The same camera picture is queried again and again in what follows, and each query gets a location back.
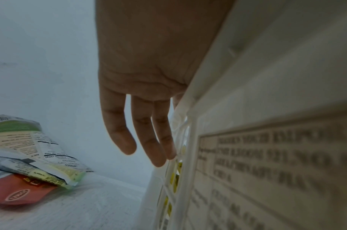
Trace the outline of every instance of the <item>hand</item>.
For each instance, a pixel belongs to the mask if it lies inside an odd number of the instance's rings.
[[[134,128],[152,163],[175,158],[170,99],[176,105],[182,97],[231,6],[232,0],[96,0],[100,103],[123,153],[137,148],[124,116],[130,94]]]

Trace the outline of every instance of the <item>packaged food pouch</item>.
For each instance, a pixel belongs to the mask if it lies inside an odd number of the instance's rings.
[[[57,187],[24,175],[0,171],[0,205],[36,203]]]
[[[0,170],[27,175],[64,187],[75,186],[85,174],[83,170],[28,158],[14,149],[0,149]]]
[[[0,148],[15,149],[30,159],[92,172],[78,159],[66,154],[58,143],[42,132],[40,124],[32,120],[0,115]]]

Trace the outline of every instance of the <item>white wall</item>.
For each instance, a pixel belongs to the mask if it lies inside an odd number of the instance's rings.
[[[125,156],[107,135],[97,66],[93,0],[0,0],[0,114],[38,121],[99,174],[146,187],[142,147]],[[126,115],[134,132],[129,100]]]

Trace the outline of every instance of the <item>logo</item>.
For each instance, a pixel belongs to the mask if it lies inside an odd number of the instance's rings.
[[[28,193],[30,192],[29,189],[23,189],[23,190],[19,190],[18,192],[12,193],[11,195],[9,195],[5,201],[15,201],[15,200],[19,200],[22,197],[26,196]]]

